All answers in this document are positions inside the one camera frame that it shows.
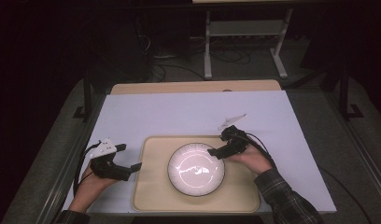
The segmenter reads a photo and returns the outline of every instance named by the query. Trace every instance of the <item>hand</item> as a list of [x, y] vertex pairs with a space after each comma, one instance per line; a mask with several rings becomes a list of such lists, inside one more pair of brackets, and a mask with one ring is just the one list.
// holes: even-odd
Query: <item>hand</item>
[[256, 175], [272, 169], [272, 164], [251, 144], [248, 144], [243, 153], [228, 157], [229, 161], [238, 161], [243, 163], [250, 171]]
[[119, 181], [115, 179], [98, 177], [92, 173], [90, 164], [83, 173], [82, 180], [83, 181], [79, 184], [74, 200], [68, 207], [68, 210], [79, 213], [86, 213], [88, 208], [106, 188]]

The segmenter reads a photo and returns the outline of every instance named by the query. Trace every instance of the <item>plaid shirt sleeve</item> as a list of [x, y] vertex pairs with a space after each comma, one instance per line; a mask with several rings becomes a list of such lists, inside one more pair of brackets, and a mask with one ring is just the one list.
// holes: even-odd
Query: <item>plaid shirt sleeve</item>
[[86, 214], [64, 210], [56, 220], [55, 224], [87, 224], [90, 217]]
[[324, 223], [316, 208], [293, 191], [276, 169], [260, 174], [255, 184], [264, 200], [272, 206], [275, 223]]

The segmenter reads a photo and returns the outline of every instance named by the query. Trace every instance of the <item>light wooden board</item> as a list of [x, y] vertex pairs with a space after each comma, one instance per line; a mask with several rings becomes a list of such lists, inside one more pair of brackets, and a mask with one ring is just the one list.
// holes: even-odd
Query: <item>light wooden board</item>
[[157, 136], [146, 140], [142, 168], [135, 181], [133, 206], [139, 211], [182, 213], [253, 213], [259, 205], [252, 174], [244, 165], [225, 161], [225, 177], [212, 193], [192, 197], [179, 192], [170, 182], [167, 165], [173, 153], [189, 143], [211, 147], [225, 145], [218, 136]]
[[210, 91], [281, 91], [276, 80], [236, 80], [117, 84], [111, 94], [142, 94]]
[[291, 0], [192, 0], [192, 3], [245, 3], [245, 2], [282, 2]]

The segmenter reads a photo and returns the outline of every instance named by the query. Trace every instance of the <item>shelf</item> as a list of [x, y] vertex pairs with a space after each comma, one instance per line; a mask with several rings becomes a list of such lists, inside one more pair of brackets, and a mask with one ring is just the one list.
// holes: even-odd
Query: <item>shelf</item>
[[275, 21], [211, 21], [210, 36], [279, 35], [282, 20]]

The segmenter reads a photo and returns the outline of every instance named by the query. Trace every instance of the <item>table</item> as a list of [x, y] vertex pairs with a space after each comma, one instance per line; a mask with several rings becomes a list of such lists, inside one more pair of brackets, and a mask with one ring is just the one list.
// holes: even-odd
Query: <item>table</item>
[[[126, 151], [118, 153], [114, 162], [129, 167], [138, 162], [142, 144], [150, 136], [219, 134], [218, 126], [226, 118], [244, 113], [248, 114], [247, 118], [236, 126], [262, 139], [280, 173], [319, 212], [334, 212], [332, 198], [305, 142], [287, 94], [273, 80], [117, 85], [106, 97], [89, 145], [106, 137], [115, 144], [127, 144]], [[128, 182], [122, 181], [110, 187], [88, 212], [156, 215], [139, 212], [132, 207], [134, 182], [135, 176], [132, 175]], [[72, 190], [63, 209], [71, 200]], [[257, 213], [270, 211], [270, 207], [261, 202]], [[167, 216], [175, 214], [160, 213]]]
[[[262, 2], [261, 0], [193, 0], [193, 3], [236, 3], [236, 2]], [[287, 78], [287, 72], [280, 59], [280, 50], [289, 27], [289, 20], [292, 8], [287, 9], [283, 20], [264, 20], [264, 21], [211, 21], [210, 11], [206, 13], [205, 20], [205, 78], [212, 78], [211, 59], [210, 59], [210, 36], [228, 35], [278, 35], [277, 44], [271, 48], [271, 54], [275, 67], [281, 78]]]

